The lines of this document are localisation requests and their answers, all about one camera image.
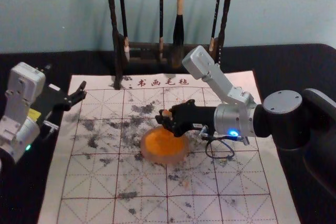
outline black cable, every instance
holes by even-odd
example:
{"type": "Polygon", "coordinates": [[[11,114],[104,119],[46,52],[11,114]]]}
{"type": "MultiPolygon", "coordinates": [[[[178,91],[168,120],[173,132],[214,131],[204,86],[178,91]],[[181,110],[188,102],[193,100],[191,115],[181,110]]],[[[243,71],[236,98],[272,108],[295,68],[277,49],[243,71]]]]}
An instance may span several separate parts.
{"type": "Polygon", "coordinates": [[[212,159],[232,159],[234,156],[235,156],[235,151],[227,144],[225,143],[223,140],[225,139],[228,139],[228,140],[237,140],[237,137],[234,137],[234,136],[222,136],[222,137],[213,137],[213,136],[208,136],[208,137],[203,137],[202,140],[207,140],[208,142],[206,143],[205,145],[205,154],[212,158],[212,159]],[[213,141],[219,141],[221,142],[222,144],[224,144],[229,150],[230,152],[232,153],[232,155],[227,155],[226,157],[215,157],[215,156],[212,156],[208,153],[208,147],[209,145],[211,145],[211,143],[213,141]]]}

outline calligraphy felt mat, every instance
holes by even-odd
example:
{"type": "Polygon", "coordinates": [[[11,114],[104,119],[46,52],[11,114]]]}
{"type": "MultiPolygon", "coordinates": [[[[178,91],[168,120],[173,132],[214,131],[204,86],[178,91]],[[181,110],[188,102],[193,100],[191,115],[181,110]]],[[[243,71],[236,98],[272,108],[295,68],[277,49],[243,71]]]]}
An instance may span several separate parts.
{"type": "MultiPolygon", "coordinates": [[[[226,76],[260,103],[251,71],[226,76]]],[[[299,222],[271,137],[227,142],[233,160],[213,161],[194,131],[177,166],[142,158],[139,140],[160,109],[221,103],[206,83],[187,74],[128,76],[114,90],[113,77],[72,76],[69,93],[82,80],[87,97],[63,116],[39,223],[299,222]]]]}

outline light blue wall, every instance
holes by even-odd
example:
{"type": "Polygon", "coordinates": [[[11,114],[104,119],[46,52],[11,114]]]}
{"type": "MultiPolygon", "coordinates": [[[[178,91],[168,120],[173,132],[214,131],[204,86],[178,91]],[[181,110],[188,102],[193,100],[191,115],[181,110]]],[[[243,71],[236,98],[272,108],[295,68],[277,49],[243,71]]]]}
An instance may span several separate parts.
{"type": "MultiPolygon", "coordinates": [[[[158,41],[159,0],[125,3],[130,40],[158,41]]],[[[209,42],[214,8],[215,0],[185,0],[186,43],[209,42]]],[[[165,41],[175,16],[176,0],[164,0],[165,41]]],[[[0,52],[110,50],[111,29],[107,0],[0,0],[0,52]]],[[[336,47],[336,0],[232,0],[226,46],[303,42],[336,47]]]]}

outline yellow label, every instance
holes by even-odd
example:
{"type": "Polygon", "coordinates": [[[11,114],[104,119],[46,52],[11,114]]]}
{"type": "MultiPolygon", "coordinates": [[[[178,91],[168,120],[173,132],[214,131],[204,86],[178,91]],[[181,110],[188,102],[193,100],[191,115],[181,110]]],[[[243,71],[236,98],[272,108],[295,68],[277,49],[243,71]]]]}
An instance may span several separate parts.
{"type": "Polygon", "coordinates": [[[36,110],[33,110],[33,109],[29,109],[29,112],[28,112],[28,116],[34,121],[36,122],[37,119],[40,117],[41,113],[36,111],[36,110]]]}

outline orange sponge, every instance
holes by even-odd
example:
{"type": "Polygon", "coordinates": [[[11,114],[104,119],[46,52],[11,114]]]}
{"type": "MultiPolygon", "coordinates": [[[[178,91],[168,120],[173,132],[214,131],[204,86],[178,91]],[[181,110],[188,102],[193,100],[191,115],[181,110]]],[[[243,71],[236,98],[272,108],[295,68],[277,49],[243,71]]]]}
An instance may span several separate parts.
{"type": "Polygon", "coordinates": [[[148,131],[141,139],[140,148],[146,159],[161,164],[176,164],[189,151],[185,135],[174,137],[173,133],[162,126],[148,131]]]}

